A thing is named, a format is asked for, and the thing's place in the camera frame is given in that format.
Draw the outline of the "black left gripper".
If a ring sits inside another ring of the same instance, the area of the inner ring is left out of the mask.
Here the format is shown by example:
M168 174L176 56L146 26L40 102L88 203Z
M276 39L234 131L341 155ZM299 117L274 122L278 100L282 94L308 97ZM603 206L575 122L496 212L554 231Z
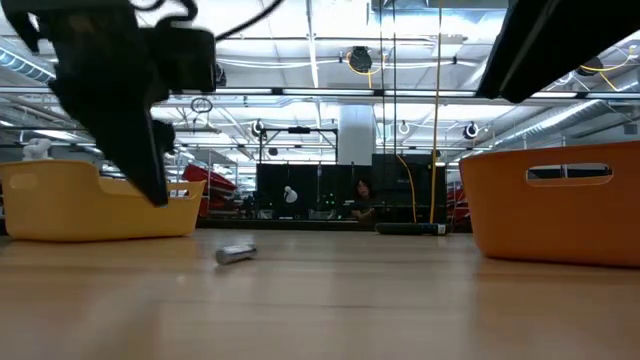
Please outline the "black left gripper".
M164 154L175 130L151 117L172 92L212 93L215 39L171 17L140 27L132 14L63 14L49 18L58 64L51 83L65 112L156 207L168 204Z

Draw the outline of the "yellow plastic bin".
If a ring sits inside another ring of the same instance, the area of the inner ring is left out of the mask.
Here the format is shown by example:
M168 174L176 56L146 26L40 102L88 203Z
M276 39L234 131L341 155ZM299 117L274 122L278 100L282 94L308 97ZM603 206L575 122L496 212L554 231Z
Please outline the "yellow plastic bin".
M129 181L102 177L76 160L2 163L0 184L8 235L48 242L186 236L195 229L205 186L169 183L169 191L186 194L156 207Z

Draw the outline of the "silver black-capped battery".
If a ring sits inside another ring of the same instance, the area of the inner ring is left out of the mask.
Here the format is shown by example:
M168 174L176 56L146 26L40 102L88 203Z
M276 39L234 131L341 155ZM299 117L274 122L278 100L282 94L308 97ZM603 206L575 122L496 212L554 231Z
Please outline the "silver black-capped battery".
M219 248L215 252L215 260L219 265L229 265L253 259L256 255L254 244L232 245Z

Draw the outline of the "orange plastic bin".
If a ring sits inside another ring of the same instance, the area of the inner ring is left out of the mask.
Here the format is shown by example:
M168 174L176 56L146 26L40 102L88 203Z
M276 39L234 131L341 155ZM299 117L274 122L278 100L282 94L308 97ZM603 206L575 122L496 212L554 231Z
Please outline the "orange plastic bin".
M563 164L611 172L527 177L532 167ZM484 256L640 268L640 141L495 152L459 166Z

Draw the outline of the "red bin rack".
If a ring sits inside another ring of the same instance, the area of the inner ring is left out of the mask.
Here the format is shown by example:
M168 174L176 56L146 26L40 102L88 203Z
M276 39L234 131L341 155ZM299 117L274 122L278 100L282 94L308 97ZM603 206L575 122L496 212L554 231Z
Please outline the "red bin rack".
M200 217L226 216L237 212L234 202L237 187L222 175L189 164L183 171L182 178L189 182L205 182L199 208Z
M448 185L446 209L448 225L453 232L472 232L470 209L460 182Z

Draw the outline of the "tall black partition panel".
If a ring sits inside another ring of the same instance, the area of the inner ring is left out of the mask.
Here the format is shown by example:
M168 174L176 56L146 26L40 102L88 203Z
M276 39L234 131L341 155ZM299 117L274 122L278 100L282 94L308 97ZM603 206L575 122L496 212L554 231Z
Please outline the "tall black partition panel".
M379 222L446 222L446 168L431 154L373 154L370 175Z

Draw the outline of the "white building pillar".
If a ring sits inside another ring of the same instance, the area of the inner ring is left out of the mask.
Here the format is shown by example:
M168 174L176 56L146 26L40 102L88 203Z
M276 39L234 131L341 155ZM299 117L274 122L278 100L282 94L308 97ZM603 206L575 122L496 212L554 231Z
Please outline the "white building pillar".
M375 128L371 106L342 106L338 123L338 164L369 166L376 147Z

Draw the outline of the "overhead light bar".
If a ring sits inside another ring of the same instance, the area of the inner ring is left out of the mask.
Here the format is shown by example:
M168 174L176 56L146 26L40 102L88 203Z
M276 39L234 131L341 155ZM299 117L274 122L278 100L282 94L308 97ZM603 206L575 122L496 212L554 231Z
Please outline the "overhead light bar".
M392 90L392 89L324 89L324 88L218 88L214 95L231 96L355 96L410 98L480 98L471 90ZM638 92L538 92L533 99L640 100Z

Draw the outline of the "person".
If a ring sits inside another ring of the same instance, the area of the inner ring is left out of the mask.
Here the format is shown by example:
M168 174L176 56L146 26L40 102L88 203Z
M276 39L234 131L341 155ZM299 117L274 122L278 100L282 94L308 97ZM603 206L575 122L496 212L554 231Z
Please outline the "person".
M359 179L355 185L354 203L351 215L362 224L372 224L376 221L374 207L375 195L368 181Z

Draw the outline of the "black cylinder with white label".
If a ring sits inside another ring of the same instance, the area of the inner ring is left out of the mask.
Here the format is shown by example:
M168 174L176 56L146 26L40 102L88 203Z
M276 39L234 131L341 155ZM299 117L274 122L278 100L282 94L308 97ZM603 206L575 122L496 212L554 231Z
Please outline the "black cylinder with white label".
M446 225L432 223L378 223L375 230L383 235L444 236L449 232Z

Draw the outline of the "black metal gantry frame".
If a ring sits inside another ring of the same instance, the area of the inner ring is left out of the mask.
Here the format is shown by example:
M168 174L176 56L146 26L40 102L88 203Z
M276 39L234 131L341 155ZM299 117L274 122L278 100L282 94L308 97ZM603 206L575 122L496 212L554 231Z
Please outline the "black metal gantry frame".
M272 145L272 142L281 133L287 133L290 135L311 135L316 134L321 140L325 142L325 145L318 144L312 145L311 143L289 144L289 145ZM265 151L268 148L286 148L286 149L303 149L305 147L322 150L330 148L334 151L334 159L338 161L339 145L338 145L337 129L325 129L325 128L310 128L304 126L292 126L287 128L271 128L263 127L258 130L258 160L259 164L266 161Z

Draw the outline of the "black table frame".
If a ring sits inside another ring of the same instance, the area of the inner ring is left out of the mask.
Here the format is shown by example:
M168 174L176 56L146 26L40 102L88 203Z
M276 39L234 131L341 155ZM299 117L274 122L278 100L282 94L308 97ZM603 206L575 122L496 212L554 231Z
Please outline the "black table frame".
M241 230L295 230L295 231L374 231L372 224L357 221L324 220L262 220L262 219L205 219L196 221L197 228Z

